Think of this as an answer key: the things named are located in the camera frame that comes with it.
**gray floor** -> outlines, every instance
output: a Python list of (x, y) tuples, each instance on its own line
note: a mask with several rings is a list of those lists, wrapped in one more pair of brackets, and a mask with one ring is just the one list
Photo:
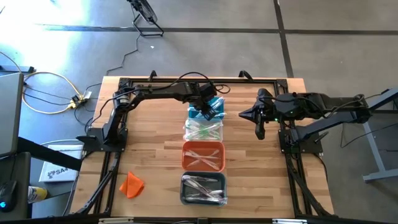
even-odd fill
[[(278, 28), (272, 0), (149, 2), (164, 27)], [(398, 2), (394, 0), (279, 2), (286, 29), (398, 30)], [(196, 70), (235, 77), (245, 69), (254, 77), (286, 77), (278, 34), (166, 33), (163, 39), (140, 38), (139, 52), (124, 58), (135, 48), (136, 32), (43, 31), (33, 25), (131, 27), (132, 18), (124, 0), (10, 1), (0, 14), (0, 50), (19, 64), (65, 75), (80, 91), (100, 82), (107, 70), (120, 66), (123, 60), (123, 68), (109, 75), (149, 75), (156, 70), (162, 76)], [(304, 78), (308, 91), (331, 96), (373, 95), (398, 84), (396, 35), (287, 35), (287, 43), (294, 76)], [(73, 93), (66, 83), (49, 75), (34, 77), (29, 84), (59, 95)], [(44, 110), (60, 109), (32, 99), (29, 102)], [(92, 116), (83, 110), (78, 114), (82, 120)], [(362, 138), (340, 149), (340, 131), (341, 126), (335, 127), (322, 140), (336, 214), (397, 222), (398, 178), (365, 184), (362, 175), (377, 171), (369, 144)], [(346, 125), (346, 139), (361, 133), (361, 126)], [(45, 142), (79, 134), (83, 134), (83, 127), (72, 111), (47, 116), (22, 106), (22, 137)], [(383, 158), (388, 167), (398, 168), (394, 162), (398, 153), (389, 152)], [(40, 169), (41, 162), (34, 161), (32, 170)], [(35, 204), (34, 217), (60, 215), (66, 199), (63, 195)]]

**computer mouse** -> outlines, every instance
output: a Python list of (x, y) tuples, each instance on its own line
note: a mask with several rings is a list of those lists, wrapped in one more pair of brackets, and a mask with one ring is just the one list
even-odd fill
[(10, 180), (0, 185), (0, 211), (11, 212), (17, 202), (17, 181)]

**orange tray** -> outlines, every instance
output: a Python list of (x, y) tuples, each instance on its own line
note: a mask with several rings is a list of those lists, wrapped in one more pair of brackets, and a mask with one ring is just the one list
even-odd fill
[[(219, 150), (214, 157), (218, 157), (218, 159), (206, 159), (211, 162), (214, 162), (219, 169), (215, 169), (212, 166), (204, 163), (203, 161), (199, 161), (194, 165), (188, 166), (194, 161), (198, 159), (190, 156), (186, 156), (185, 153), (187, 151), (193, 151), (200, 156), (210, 156), (216, 150)], [(212, 171), (212, 172), (221, 172), (225, 167), (225, 148), (223, 143), (221, 142), (212, 142), (212, 141), (187, 141), (182, 146), (182, 160), (181, 166), (185, 170), (189, 171)]]

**butcher block tabletop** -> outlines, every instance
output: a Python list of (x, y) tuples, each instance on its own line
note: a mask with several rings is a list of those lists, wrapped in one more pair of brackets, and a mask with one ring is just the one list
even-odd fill
[[(99, 115), (104, 102), (118, 89), (120, 78), (144, 77), (104, 77), (94, 117)], [(287, 78), (287, 83), (290, 92), (305, 92), (303, 79)], [(167, 83), (154, 82), (153, 85)], [(222, 172), (227, 182), (228, 203), (223, 207), (181, 203), (180, 181), (184, 173), (181, 151), (185, 142), (183, 126), (188, 116), (188, 104), (173, 99), (144, 100), (128, 114), (127, 146), (119, 165), (112, 217), (294, 217), (285, 157), (280, 153), (277, 137), (279, 124), (266, 124), (266, 138), (260, 141), (254, 134), (255, 124), (238, 116), (239, 112), (253, 106), (259, 88), (266, 88), (272, 94), (274, 88), (271, 84), (257, 83), (228, 85), (231, 92), (223, 95), (226, 165)], [(113, 104), (108, 103), (93, 126), (102, 127), (109, 119), (112, 108)], [(310, 122), (311, 120), (304, 120), (297, 124)], [(71, 212), (81, 208), (97, 188), (103, 158), (103, 152), (94, 152), (83, 161)], [(303, 154), (302, 160), (308, 188), (323, 207), (333, 213), (322, 163), (312, 154)], [(119, 191), (119, 186), (129, 171), (145, 185), (140, 196), (132, 199)], [(108, 198), (108, 190), (109, 187), (104, 191), (101, 211)], [(297, 195), (300, 204), (303, 204), (301, 191), (298, 190)]]

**orange napkin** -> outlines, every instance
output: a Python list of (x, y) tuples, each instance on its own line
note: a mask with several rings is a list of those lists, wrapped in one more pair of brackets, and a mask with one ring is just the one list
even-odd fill
[(123, 192), (127, 198), (134, 198), (141, 194), (144, 190), (144, 183), (138, 177), (136, 177), (132, 172), (129, 172), (126, 180), (120, 186), (119, 190)]

